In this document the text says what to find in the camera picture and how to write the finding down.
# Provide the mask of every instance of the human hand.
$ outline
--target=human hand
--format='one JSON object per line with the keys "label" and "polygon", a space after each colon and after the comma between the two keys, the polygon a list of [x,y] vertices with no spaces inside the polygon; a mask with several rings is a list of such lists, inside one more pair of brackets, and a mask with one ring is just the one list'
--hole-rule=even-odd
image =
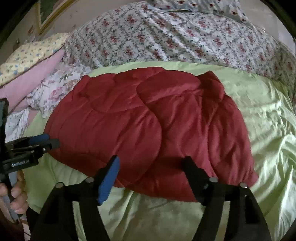
{"label": "human hand", "polygon": [[[11,195],[15,198],[10,204],[12,210],[18,214],[24,214],[29,205],[27,203],[27,194],[24,192],[26,181],[22,171],[17,172],[17,183],[11,189]],[[4,183],[0,183],[0,196],[7,195],[7,187]]]}

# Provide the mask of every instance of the red blanket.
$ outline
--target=red blanket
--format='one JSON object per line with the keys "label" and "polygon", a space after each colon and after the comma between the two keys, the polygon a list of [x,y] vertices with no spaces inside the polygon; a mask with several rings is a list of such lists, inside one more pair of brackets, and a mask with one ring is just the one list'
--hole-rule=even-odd
{"label": "red blanket", "polygon": [[224,183],[258,179],[242,115],[213,72],[149,67],[84,76],[44,132],[61,142],[51,155],[88,176],[117,154],[116,186],[149,196],[195,200],[180,169],[184,156]]}

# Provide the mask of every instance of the framed picture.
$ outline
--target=framed picture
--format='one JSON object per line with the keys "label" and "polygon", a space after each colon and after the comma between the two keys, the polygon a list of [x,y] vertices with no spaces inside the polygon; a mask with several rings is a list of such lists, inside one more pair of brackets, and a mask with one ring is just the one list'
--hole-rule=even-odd
{"label": "framed picture", "polygon": [[37,3],[38,33],[44,30],[76,0],[39,0]]}

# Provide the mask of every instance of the yellow pillow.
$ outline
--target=yellow pillow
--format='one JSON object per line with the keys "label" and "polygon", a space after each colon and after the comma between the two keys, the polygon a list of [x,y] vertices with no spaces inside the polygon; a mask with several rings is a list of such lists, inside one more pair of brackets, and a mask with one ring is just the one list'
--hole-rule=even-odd
{"label": "yellow pillow", "polygon": [[68,36],[69,33],[54,34],[42,41],[20,46],[0,66],[0,86],[10,82],[38,62],[53,55],[64,45]]}

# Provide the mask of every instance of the light green sheet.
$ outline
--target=light green sheet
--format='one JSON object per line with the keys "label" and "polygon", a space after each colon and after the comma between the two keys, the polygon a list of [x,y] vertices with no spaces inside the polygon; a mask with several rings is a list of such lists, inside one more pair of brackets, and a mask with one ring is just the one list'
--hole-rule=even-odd
{"label": "light green sheet", "polygon": [[[122,66],[102,67],[103,73],[119,73],[129,69],[162,66],[194,75],[212,70],[223,83],[226,93],[242,112],[249,131],[258,182],[251,188],[264,213],[273,240],[287,232],[296,217],[296,116],[285,88],[255,74],[215,65],[183,62],[133,62]],[[43,132],[47,120],[39,113],[25,135]],[[40,212],[47,196],[57,182],[66,185],[86,178],[77,170],[44,155],[38,166],[24,170],[30,207]],[[216,240],[223,240],[229,203],[225,203]],[[99,207],[111,240],[192,240],[203,207],[199,203],[151,198],[123,188],[112,188],[109,199]],[[79,207],[74,203],[79,238],[85,240]]]}

